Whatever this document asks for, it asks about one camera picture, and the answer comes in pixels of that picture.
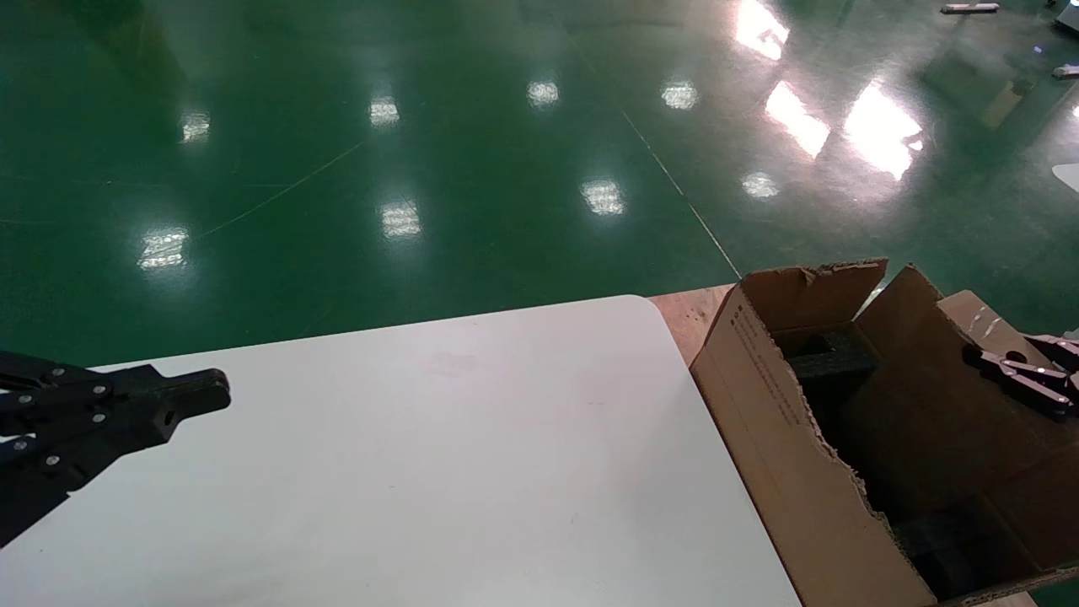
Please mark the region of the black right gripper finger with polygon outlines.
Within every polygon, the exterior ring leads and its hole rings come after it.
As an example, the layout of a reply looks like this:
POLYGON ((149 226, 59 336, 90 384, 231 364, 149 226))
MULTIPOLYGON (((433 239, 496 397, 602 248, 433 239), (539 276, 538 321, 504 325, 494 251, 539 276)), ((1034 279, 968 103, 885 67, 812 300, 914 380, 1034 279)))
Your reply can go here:
POLYGON ((1076 418, 1076 372, 1055 363, 1036 365, 1011 360, 978 346, 964 346, 964 362, 978 369, 1001 391, 1050 420, 1076 418))
POLYGON ((1063 373, 1078 373, 1078 342, 1044 334, 1023 334, 1023 337, 1044 358, 1044 368, 1054 368, 1063 373))

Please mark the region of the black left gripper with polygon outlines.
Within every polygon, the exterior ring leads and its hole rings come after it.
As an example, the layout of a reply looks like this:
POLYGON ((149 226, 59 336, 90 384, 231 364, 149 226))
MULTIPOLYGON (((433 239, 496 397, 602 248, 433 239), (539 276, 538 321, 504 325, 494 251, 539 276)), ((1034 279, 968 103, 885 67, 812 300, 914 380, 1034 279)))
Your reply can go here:
POLYGON ((92 370, 3 351, 1 377, 3 548, 84 488, 86 474, 166 444, 185 415, 231 403, 226 373, 213 368, 166 377, 149 364, 92 370))

